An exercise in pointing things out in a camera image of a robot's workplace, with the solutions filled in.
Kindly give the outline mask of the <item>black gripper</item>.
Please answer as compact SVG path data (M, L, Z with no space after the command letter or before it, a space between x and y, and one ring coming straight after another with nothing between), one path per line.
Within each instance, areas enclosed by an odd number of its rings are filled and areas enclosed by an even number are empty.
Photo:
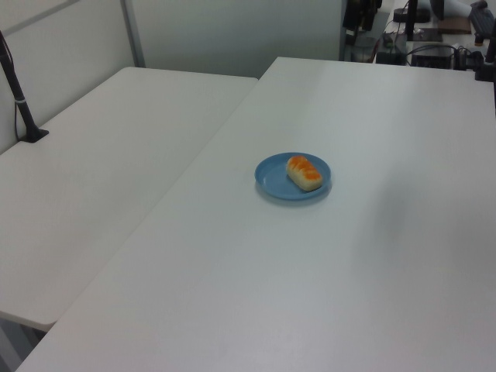
M359 20L359 31L371 31L374 25L374 17L382 6L381 0L347 0L346 1L346 36L357 35L357 20Z

